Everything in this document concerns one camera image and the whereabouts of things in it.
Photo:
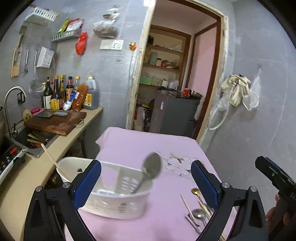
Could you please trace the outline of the person's right hand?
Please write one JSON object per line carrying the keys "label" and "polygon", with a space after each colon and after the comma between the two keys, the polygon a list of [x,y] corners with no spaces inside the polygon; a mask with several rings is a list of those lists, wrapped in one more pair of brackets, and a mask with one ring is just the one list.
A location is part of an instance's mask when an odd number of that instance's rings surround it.
{"label": "person's right hand", "polygon": [[275,200],[266,214],[268,240],[295,240],[295,202],[288,203],[279,194]]}

